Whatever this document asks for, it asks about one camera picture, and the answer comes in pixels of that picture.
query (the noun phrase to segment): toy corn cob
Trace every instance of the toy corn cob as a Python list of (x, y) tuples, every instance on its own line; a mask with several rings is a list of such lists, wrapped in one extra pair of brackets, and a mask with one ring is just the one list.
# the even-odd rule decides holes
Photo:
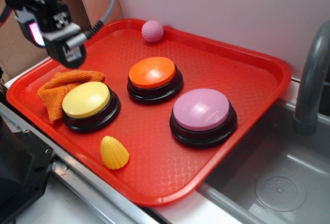
[(127, 164), (129, 153), (116, 138), (105, 136), (101, 141), (101, 157), (108, 169), (119, 169)]

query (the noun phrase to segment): sink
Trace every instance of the sink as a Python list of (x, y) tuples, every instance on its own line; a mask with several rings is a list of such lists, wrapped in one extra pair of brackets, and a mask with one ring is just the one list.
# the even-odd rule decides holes
[(329, 223), (330, 119), (300, 136), (294, 107), (278, 100), (198, 191), (243, 223)]

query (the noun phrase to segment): black button base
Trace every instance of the black button base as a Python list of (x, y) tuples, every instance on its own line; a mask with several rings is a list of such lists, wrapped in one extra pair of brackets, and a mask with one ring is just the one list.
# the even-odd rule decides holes
[(175, 75), (171, 81), (165, 85), (154, 89), (141, 89), (132, 84), (128, 79), (127, 90), (132, 100), (140, 104), (159, 104), (171, 99), (180, 92), (183, 86), (181, 72), (175, 66)]
[(235, 109), (229, 103), (229, 116), (226, 121), (211, 130), (191, 131), (183, 128), (177, 123), (172, 115), (170, 118), (170, 128), (175, 139), (191, 148), (211, 148), (224, 143), (235, 131), (237, 123), (237, 114)]
[(72, 118), (63, 111), (64, 123), (76, 133), (89, 133), (106, 127), (118, 116), (121, 107), (117, 94), (110, 88), (109, 91), (109, 103), (98, 113), (85, 118)]

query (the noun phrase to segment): orange cloth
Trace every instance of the orange cloth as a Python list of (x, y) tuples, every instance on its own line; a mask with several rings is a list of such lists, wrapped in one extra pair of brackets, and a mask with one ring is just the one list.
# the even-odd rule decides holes
[(85, 82), (103, 81), (104, 77), (104, 74), (96, 71), (57, 72), (38, 90), (38, 96), (47, 108), (51, 124), (63, 117), (62, 102), (71, 89)]

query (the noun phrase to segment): pink button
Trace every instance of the pink button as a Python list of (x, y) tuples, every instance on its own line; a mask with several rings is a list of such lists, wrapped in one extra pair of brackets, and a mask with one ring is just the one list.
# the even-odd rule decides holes
[(223, 124), (229, 116), (229, 101), (213, 89), (195, 89), (174, 104), (173, 114), (180, 126), (191, 131), (207, 131)]

